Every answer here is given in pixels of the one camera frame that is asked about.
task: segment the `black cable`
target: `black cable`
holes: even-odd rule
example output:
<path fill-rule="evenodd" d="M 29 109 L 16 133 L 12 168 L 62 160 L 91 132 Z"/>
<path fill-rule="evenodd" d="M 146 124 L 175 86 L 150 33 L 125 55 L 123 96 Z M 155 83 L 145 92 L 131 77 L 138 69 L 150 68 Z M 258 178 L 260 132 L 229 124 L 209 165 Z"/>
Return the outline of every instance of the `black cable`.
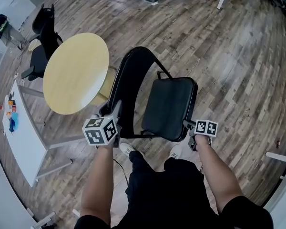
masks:
<path fill-rule="evenodd" d="M 124 176 L 125 176 L 125 179 L 126 179 L 126 183 L 127 183 L 127 185 L 128 185 L 128 179 L 127 179 L 127 176 L 126 176 L 126 173 L 125 173 L 124 168 L 120 165 L 120 163 L 119 163 L 118 161 L 116 161 L 115 159 L 113 159 L 113 160 L 122 168 L 123 173 L 124 173 Z"/>
<path fill-rule="evenodd" d="M 16 68 L 15 75 L 17 74 L 17 71 L 18 71 L 18 69 L 19 69 L 19 67 L 20 67 L 20 65 L 21 65 L 23 52 L 22 52 L 22 54 L 20 54 L 20 55 L 17 57 L 17 59 L 20 59 L 20 63 L 18 64 L 18 66 L 17 66 L 17 68 Z"/>
<path fill-rule="evenodd" d="M 5 36 L 1 35 L 1 37 L 5 38 L 6 40 L 8 40 L 9 42 L 13 43 L 16 47 L 18 47 L 18 45 L 16 45 L 14 42 L 11 41 L 11 39 L 6 38 Z"/>

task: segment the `blue object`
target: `blue object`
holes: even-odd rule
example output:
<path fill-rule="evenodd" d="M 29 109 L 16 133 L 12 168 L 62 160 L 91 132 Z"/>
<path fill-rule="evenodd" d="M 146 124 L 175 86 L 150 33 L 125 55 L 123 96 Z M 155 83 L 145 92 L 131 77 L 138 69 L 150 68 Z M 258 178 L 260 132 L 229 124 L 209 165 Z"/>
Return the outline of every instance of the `blue object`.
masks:
<path fill-rule="evenodd" d="M 18 121 L 18 114 L 17 113 L 11 113 L 11 117 L 14 121 L 14 131 L 16 131 L 18 129 L 18 126 L 19 126 L 19 121 Z"/>
<path fill-rule="evenodd" d="M 15 126 L 15 121 L 13 120 L 13 118 L 10 118 L 10 128 L 9 131 L 10 132 L 14 132 L 14 126 Z"/>

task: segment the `shoe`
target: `shoe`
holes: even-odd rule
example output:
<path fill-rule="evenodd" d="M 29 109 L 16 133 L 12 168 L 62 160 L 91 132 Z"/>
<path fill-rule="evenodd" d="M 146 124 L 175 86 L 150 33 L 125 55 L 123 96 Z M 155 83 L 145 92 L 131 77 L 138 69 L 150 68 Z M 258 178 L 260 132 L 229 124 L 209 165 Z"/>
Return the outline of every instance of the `shoe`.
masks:
<path fill-rule="evenodd" d="M 170 155 L 168 156 L 169 158 L 174 158 L 174 159 L 179 159 L 181 156 L 182 148 L 179 144 L 173 146 Z"/>
<path fill-rule="evenodd" d="M 128 143 L 120 143 L 119 145 L 120 150 L 125 153 L 128 157 L 130 152 L 136 151 L 132 146 L 130 146 Z"/>

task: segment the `light wood tabletop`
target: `light wood tabletop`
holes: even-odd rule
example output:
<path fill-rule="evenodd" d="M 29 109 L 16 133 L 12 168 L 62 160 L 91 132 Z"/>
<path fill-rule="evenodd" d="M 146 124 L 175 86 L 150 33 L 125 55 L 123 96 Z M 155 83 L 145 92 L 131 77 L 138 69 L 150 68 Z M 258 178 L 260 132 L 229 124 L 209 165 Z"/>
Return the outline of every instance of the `light wood tabletop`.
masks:
<path fill-rule="evenodd" d="M 109 52 L 96 34 L 70 37 L 54 52 L 43 77 L 44 98 L 63 115 L 83 109 L 100 91 L 109 66 Z"/>

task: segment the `white table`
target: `white table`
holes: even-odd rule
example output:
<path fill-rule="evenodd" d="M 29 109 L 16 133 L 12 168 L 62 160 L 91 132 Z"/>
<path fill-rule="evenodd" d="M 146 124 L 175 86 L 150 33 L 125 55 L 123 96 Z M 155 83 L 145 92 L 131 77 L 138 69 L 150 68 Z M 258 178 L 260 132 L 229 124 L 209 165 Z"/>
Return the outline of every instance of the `white table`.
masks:
<path fill-rule="evenodd" d="M 19 124 L 18 128 L 11 133 L 9 131 L 10 121 L 4 114 L 2 120 L 3 128 L 20 170 L 29 185 L 33 187 L 38 178 L 72 164 L 72 160 L 66 159 L 52 167 L 41 170 L 43 160 L 49 149 L 80 142 L 85 140 L 85 138 L 83 135 L 79 135 L 51 141 L 44 140 L 36 127 L 40 123 L 34 123 L 23 98 L 23 94 L 31 94 L 43 98 L 43 93 L 18 86 L 16 82 L 14 82 L 10 93 L 14 94 L 12 99 L 16 102 Z"/>

